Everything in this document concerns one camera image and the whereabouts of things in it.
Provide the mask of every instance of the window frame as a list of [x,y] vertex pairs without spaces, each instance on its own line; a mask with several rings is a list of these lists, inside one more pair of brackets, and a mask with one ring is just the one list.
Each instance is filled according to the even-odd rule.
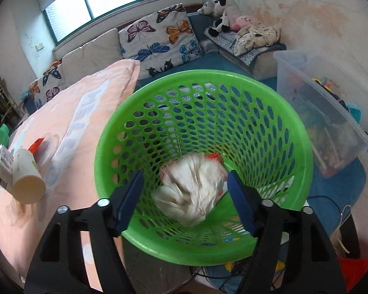
[[67,36],[63,37],[63,38],[62,38],[61,40],[59,40],[59,41],[57,40],[56,35],[54,34],[53,27],[52,27],[51,22],[50,22],[50,20],[49,20],[49,18],[48,18],[48,14],[46,13],[46,10],[44,10],[44,11],[42,12],[42,13],[43,13],[43,17],[44,17],[44,19],[45,19],[45,22],[46,22],[46,24],[47,24],[47,26],[48,26],[49,32],[51,33],[51,36],[52,36],[53,41],[54,41],[54,43],[55,43],[55,45],[56,45],[56,46],[60,45],[60,44],[61,44],[61,43],[63,43],[66,39],[68,39],[69,37],[71,37],[72,35],[74,35],[75,33],[77,33],[78,31],[80,31],[80,30],[84,29],[85,27],[89,26],[89,25],[90,25],[90,24],[92,24],[93,22],[98,21],[99,19],[102,19],[103,17],[105,17],[105,16],[107,16],[107,15],[109,15],[109,14],[111,14],[111,13],[114,13],[114,12],[116,12],[116,11],[120,10],[120,9],[126,8],[126,7],[128,7],[128,6],[130,6],[130,5],[134,5],[134,4],[139,3],[139,2],[143,2],[143,1],[145,1],[145,0],[135,0],[135,1],[130,2],[130,3],[127,3],[127,4],[125,4],[125,5],[119,6],[118,8],[115,8],[115,9],[113,9],[113,10],[110,10],[110,11],[108,11],[108,12],[106,12],[106,13],[104,13],[104,14],[102,14],[102,15],[98,16],[98,17],[94,17],[94,16],[93,16],[93,13],[92,13],[92,11],[91,11],[91,7],[90,7],[90,5],[89,5],[88,0],[84,0],[84,1],[85,1],[85,4],[86,4],[86,7],[87,7],[87,10],[88,10],[88,12],[89,12],[89,15],[90,15],[91,20],[90,20],[90,21],[88,21],[87,23],[83,24],[82,26],[78,27],[76,30],[72,31],[70,34],[68,34]]

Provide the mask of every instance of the electrical outlet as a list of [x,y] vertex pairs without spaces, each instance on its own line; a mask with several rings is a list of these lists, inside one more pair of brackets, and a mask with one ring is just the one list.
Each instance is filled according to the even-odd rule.
[[36,46],[37,51],[42,50],[44,48],[44,45],[42,43],[37,44]]

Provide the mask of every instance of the transparent plastic storage box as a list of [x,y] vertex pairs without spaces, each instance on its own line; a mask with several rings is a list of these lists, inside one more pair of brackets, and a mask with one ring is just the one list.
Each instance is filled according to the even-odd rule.
[[[312,142],[314,162],[329,178],[368,149],[368,92],[360,82],[320,53],[302,50],[274,53],[278,62],[277,92],[296,110]],[[352,115],[312,78],[331,80],[329,89],[361,110]]]

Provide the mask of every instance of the red object on floor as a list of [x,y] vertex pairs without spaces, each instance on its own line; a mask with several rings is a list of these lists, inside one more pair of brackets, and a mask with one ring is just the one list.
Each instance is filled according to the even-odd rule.
[[218,152],[213,152],[212,154],[209,154],[206,156],[207,159],[215,159],[219,161],[220,163],[223,162],[222,157],[218,154]]
[[338,258],[342,275],[345,279],[346,290],[349,292],[368,271],[368,259]]

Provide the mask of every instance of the white plastic bag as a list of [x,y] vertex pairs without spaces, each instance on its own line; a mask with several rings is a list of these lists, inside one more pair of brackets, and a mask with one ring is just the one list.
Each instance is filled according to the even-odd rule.
[[224,194],[226,178],[227,172],[219,161],[203,154],[186,155],[163,166],[164,185],[153,194],[154,203],[183,225],[199,224]]

